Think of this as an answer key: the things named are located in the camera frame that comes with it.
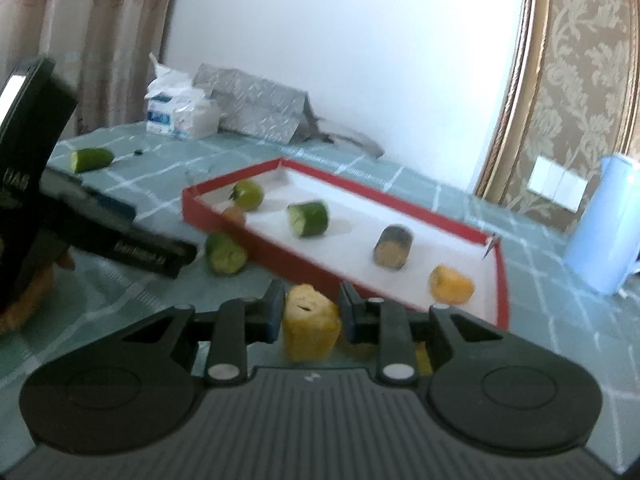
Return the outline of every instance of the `table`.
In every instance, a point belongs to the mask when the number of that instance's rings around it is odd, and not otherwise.
[[[640,281],[633,278],[627,283],[624,300],[592,293],[562,262],[564,235],[388,160],[372,160],[356,148],[319,141],[282,146],[234,134],[180,141],[146,134],[139,123],[63,140],[51,163],[67,169],[69,153],[90,146],[107,146],[116,159],[110,168],[85,174],[86,184],[135,204],[142,225],[200,247],[205,235],[181,220],[180,191],[278,156],[500,234],[510,291],[510,330],[580,363],[597,378],[604,404],[588,445],[601,460],[622,471],[640,454]],[[143,155],[135,156],[134,150],[143,150]],[[73,256],[75,272],[56,273],[56,288],[38,315],[20,333],[0,338],[0,471],[33,449],[17,401],[25,378],[40,364],[172,304],[191,303],[198,311],[207,311],[239,296],[261,296],[274,277],[251,263],[237,276],[215,277],[202,252],[174,281],[80,251],[73,251]],[[249,365],[287,365],[281,344],[251,345]],[[204,350],[199,358],[204,366],[202,355]],[[335,351],[331,360],[317,366],[353,364],[353,358]]]

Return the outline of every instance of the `blue plastic jug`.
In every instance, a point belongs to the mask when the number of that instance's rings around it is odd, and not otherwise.
[[[615,294],[640,272],[640,164],[615,153],[602,159],[602,181],[571,236],[567,266],[601,294]]]

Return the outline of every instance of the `finger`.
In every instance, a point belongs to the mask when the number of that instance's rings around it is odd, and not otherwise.
[[[24,323],[39,308],[44,296],[53,288],[53,267],[47,267],[36,273],[20,299],[4,313],[6,325],[10,330],[20,330]]]
[[[65,251],[61,254],[56,263],[63,269],[75,270],[76,268],[76,263],[71,257],[71,254],[69,254],[69,251]]]

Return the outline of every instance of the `floral wallpaper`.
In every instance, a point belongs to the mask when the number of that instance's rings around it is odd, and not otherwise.
[[[630,57],[629,0],[551,0],[540,88],[503,205],[570,231],[620,129]],[[539,155],[588,180],[576,214],[527,191]]]

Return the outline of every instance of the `beige striped curtain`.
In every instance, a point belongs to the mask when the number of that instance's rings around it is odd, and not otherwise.
[[[44,53],[78,92],[63,137],[140,120],[169,0],[0,0],[0,84]]]

